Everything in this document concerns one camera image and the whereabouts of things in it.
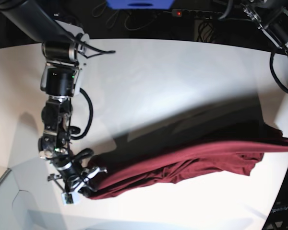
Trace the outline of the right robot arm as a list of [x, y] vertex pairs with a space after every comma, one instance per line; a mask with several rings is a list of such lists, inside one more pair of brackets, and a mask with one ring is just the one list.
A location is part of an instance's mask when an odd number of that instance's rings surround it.
[[[84, 138], [93, 121], [93, 104], [81, 88], [87, 50], [94, 56], [106, 54], [89, 45], [89, 35], [81, 28], [67, 29], [53, 20], [34, 0], [0, 0], [0, 12], [34, 41], [41, 43], [46, 59], [40, 89], [48, 96], [41, 112], [44, 131], [38, 141], [42, 159], [49, 161], [57, 174], [48, 176], [48, 181], [58, 183], [65, 204], [74, 204], [79, 195], [89, 196], [95, 192], [89, 181], [104, 167], [88, 169], [82, 161], [92, 157], [90, 148], [73, 154], [70, 142]], [[72, 97], [82, 94], [88, 103], [89, 118], [84, 130], [71, 125]]]

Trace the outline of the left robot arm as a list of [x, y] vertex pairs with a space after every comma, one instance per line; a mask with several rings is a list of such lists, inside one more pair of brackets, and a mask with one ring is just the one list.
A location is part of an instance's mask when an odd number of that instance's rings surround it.
[[239, 5], [249, 20], [274, 44], [269, 68], [279, 88], [288, 94], [288, 88], [280, 81], [274, 70], [276, 51], [282, 50], [288, 57], [288, 0], [240, 0]]

